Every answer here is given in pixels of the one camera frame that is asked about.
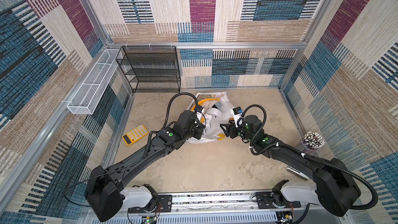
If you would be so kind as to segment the white canvas tote bag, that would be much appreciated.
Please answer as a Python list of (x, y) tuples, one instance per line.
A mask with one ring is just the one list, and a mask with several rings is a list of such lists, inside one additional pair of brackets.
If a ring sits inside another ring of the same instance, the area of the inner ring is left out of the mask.
[(228, 124), (229, 120), (233, 120), (230, 110), (235, 107), (229, 101), (227, 92), (199, 92), (196, 98), (202, 107), (202, 113), (198, 113), (198, 117), (205, 124), (205, 129), (200, 139), (190, 138), (187, 142), (203, 144), (226, 138), (220, 124)]

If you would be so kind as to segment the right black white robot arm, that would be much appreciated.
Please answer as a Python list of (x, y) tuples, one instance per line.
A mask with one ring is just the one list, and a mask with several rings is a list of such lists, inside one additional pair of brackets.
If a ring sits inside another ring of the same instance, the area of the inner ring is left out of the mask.
[(256, 115), (247, 115), (241, 108), (234, 108), (232, 113), (237, 119), (221, 123), (219, 126), (225, 136), (232, 139), (240, 137), (249, 144), (254, 156), (265, 156), (280, 161), (306, 175), (314, 182), (309, 193), (304, 188), (284, 181), (277, 189), (287, 201), (301, 201), (321, 205), (329, 213), (342, 217), (348, 210), (366, 210), (378, 203), (375, 188), (363, 177), (349, 171), (337, 158), (331, 160), (315, 157), (282, 142), (264, 132), (267, 119), (265, 109), (259, 108), (263, 120)]

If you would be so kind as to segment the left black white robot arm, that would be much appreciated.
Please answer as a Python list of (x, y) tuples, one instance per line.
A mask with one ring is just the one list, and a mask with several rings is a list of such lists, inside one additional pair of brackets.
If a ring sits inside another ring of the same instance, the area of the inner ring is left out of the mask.
[(179, 149), (188, 139), (200, 138), (205, 126), (198, 118), (199, 102), (195, 95), (194, 110), (183, 111), (177, 121), (164, 122), (158, 131), (148, 134), (147, 144), (134, 154), (107, 168), (94, 168), (84, 196), (100, 222), (113, 218), (120, 210), (140, 208), (144, 212), (158, 210), (158, 193), (148, 184), (128, 187), (128, 184), (155, 161)]

